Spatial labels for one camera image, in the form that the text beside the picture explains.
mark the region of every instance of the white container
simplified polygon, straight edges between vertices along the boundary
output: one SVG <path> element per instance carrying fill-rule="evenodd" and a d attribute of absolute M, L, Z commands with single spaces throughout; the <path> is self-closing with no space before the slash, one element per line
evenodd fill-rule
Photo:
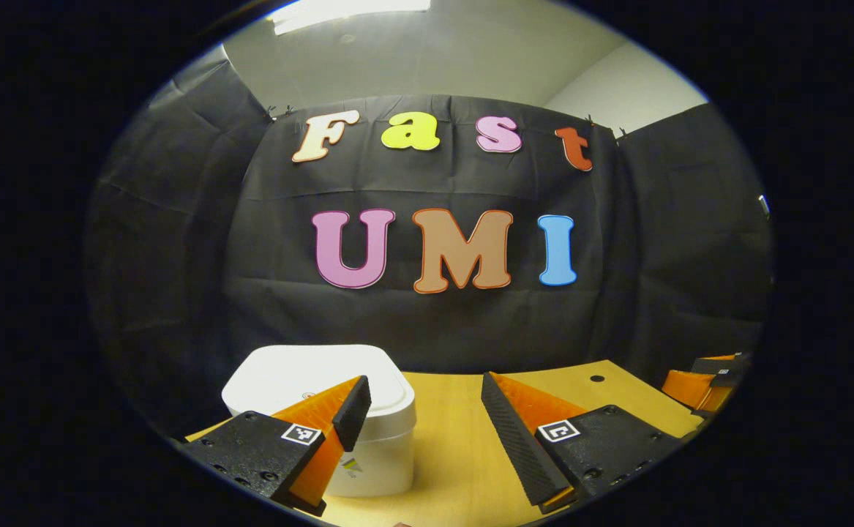
<path fill-rule="evenodd" d="M 352 452 L 326 487 L 331 496 L 405 493 L 413 484 L 413 388 L 380 348 L 267 346 L 248 356 L 222 390 L 232 416 L 276 413 L 326 388 L 367 375 L 371 406 Z"/>

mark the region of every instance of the table surface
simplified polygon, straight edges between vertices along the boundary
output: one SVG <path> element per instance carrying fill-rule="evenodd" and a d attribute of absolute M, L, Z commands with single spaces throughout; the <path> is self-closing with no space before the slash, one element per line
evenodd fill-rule
<path fill-rule="evenodd" d="M 593 375 L 604 380 L 592 381 Z M 540 520 L 484 410 L 482 376 L 404 376 L 413 387 L 417 412 L 412 490 L 377 498 L 326 495 L 322 520 L 344 527 L 516 527 Z M 678 438 L 702 422 L 607 360 L 506 376 L 587 410 L 615 404 Z"/>

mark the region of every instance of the yellow letter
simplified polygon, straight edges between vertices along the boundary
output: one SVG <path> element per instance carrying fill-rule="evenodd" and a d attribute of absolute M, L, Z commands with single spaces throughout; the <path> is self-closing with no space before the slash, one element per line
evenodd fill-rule
<path fill-rule="evenodd" d="M 300 150 L 293 154 L 293 162 L 322 160 L 329 153 L 329 148 L 323 147 L 323 141 L 329 139 L 329 144 L 339 143 L 342 139 L 342 131 L 345 123 L 355 124 L 359 122 L 358 110 L 340 111 L 330 113 L 328 116 L 316 116 L 307 119 L 307 134 L 303 137 Z"/>
<path fill-rule="evenodd" d="M 436 117 L 423 111 L 398 113 L 387 121 L 391 127 L 381 134 L 381 141 L 389 148 L 433 150 L 440 144 L 436 136 Z"/>
<path fill-rule="evenodd" d="M 506 270 L 508 226 L 513 217 L 504 210 L 487 210 L 479 217 L 467 242 L 453 214 L 444 208 L 427 208 L 413 213 L 413 222 L 423 230 L 424 256 L 420 280 L 413 290 L 421 294 L 441 293 L 449 283 L 443 278 L 443 261 L 460 289 L 479 264 L 473 285 L 479 289 L 504 287 L 511 283 Z"/>

